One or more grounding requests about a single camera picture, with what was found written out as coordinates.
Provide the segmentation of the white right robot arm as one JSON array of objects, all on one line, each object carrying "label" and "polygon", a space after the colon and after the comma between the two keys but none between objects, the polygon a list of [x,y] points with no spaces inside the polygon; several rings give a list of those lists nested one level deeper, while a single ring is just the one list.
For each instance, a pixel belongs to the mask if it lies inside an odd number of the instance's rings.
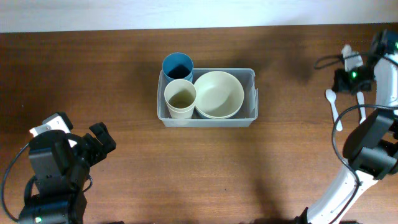
[{"label": "white right robot arm", "polygon": [[335,70],[330,92],[358,95],[371,91],[375,84],[376,102],[358,102],[341,113],[331,105],[333,136],[346,113],[359,110],[361,122],[348,135],[342,150],[335,139],[331,140],[342,167],[323,196],[295,217],[294,223],[342,223],[346,212],[367,189],[397,173],[397,144],[383,138],[386,133],[397,137],[397,33],[380,31],[373,37],[369,51],[356,52],[346,45],[339,55],[330,58],[344,66]]}]

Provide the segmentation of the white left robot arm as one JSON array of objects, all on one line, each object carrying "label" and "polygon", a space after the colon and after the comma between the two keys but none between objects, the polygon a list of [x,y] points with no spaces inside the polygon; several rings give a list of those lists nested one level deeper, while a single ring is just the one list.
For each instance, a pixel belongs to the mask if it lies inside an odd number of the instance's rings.
[{"label": "white left robot arm", "polygon": [[80,137],[62,130],[39,134],[29,142],[34,179],[25,188],[19,223],[83,223],[83,188],[90,168],[115,150],[104,123]]}]

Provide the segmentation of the beige plastic cup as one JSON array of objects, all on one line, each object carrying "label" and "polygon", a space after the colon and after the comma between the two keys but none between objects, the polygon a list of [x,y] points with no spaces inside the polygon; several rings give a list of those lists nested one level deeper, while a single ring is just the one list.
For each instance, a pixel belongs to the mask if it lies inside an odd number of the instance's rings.
[{"label": "beige plastic cup", "polygon": [[191,119],[195,108],[190,108],[186,111],[175,111],[169,108],[169,113],[172,119]]},{"label": "beige plastic cup", "polygon": [[178,79],[165,87],[164,98],[169,109],[182,113],[195,107],[197,91],[192,82]]}]

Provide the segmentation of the white plastic spoon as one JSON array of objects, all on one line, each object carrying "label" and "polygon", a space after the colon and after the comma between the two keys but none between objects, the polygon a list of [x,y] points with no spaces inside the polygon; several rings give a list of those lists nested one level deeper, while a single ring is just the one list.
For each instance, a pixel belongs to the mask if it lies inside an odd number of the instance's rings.
[{"label": "white plastic spoon", "polygon": [[325,90],[325,96],[326,99],[329,101],[330,106],[331,106],[331,112],[333,116],[333,122],[336,124],[336,130],[337,131],[342,131],[343,126],[341,121],[337,122],[337,118],[339,116],[338,111],[336,109],[335,101],[336,101],[336,93],[332,89],[326,89]]}]

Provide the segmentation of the blue plastic cup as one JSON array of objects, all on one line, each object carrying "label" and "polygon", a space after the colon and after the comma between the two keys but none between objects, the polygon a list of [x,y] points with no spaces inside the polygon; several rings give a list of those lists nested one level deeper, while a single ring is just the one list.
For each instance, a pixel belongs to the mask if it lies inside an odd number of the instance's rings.
[{"label": "blue plastic cup", "polygon": [[175,52],[162,62],[162,71],[167,83],[177,79],[193,82],[193,60],[184,53]]}]

